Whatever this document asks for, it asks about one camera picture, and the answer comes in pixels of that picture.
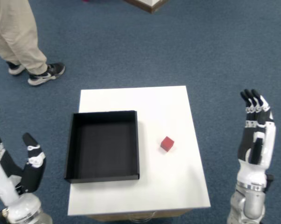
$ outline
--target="robotic hand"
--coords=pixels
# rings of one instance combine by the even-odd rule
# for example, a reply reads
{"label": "robotic hand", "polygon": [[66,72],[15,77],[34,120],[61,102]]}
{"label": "robotic hand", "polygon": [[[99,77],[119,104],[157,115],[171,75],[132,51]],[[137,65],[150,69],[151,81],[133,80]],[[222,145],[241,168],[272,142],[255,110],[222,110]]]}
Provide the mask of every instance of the robotic hand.
{"label": "robotic hand", "polygon": [[45,154],[29,133],[23,135],[23,141],[28,149],[28,161],[22,170],[0,139],[0,199],[6,206],[0,212],[0,224],[51,224],[51,218],[42,212],[40,200],[31,194],[40,185]]}
{"label": "robotic hand", "polygon": [[265,193],[273,181],[269,168],[276,127],[271,109],[256,90],[244,90],[246,125],[238,149],[240,170],[231,198],[228,224],[259,224],[265,215]]}

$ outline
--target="red cube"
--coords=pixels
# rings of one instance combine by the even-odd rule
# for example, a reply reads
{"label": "red cube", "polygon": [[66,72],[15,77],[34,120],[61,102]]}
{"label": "red cube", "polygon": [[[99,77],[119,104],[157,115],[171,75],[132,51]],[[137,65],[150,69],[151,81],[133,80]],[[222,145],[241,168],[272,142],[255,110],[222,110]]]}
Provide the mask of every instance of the red cube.
{"label": "red cube", "polygon": [[165,137],[165,139],[162,141],[161,143],[161,147],[165,150],[165,151],[169,151],[172,146],[174,144],[174,141],[172,139],[170,139],[168,136]]}

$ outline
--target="white shoe sole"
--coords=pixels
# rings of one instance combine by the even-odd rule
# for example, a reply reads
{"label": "white shoe sole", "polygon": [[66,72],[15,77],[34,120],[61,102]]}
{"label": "white shoe sole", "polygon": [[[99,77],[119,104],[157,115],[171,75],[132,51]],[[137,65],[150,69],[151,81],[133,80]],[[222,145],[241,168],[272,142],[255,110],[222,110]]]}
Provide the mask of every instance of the white shoe sole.
{"label": "white shoe sole", "polygon": [[51,76],[49,78],[39,78],[39,79],[36,79],[36,80],[31,80],[30,78],[28,79],[28,84],[30,85],[33,85],[33,86],[36,86],[36,85],[41,85],[45,82],[48,82],[49,80],[54,80],[54,79],[57,79],[59,78],[64,72],[65,72],[65,68],[66,66],[63,67],[63,70],[58,73],[57,75],[55,76]]}
{"label": "white shoe sole", "polygon": [[9,74],[11,74],[13,76],[17,76],[20,73],[22,73],[23,70],[25,70],[25,67],[21,64],[18,69],[13,69],[13,70],[9,69],[8,72],[9,72]]}

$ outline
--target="person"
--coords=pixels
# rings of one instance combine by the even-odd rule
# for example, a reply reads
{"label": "person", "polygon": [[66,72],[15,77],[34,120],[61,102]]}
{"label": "person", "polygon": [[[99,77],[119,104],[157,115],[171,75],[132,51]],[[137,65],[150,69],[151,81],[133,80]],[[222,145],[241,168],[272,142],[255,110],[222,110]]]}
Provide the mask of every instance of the person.
{"label": "person", "polygon": [[65,71],[63,63],[46,64],[38,48],[35,18],[28,0],[0,0],[0,57],[11,75],[25,69],[28,83],[36,86],[54,80]]}

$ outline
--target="nike logo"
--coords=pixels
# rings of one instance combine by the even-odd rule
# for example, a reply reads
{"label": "nike logo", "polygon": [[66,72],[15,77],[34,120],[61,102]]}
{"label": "nike logo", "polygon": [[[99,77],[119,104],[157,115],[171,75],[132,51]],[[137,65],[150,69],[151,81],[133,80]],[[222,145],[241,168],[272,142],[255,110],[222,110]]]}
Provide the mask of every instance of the nike logo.
{"label": "nike logo", "polygon": [[47,76],[36,76],[37,78],[50,78],[51,77],[51,74],[50,73],[47,73]]}

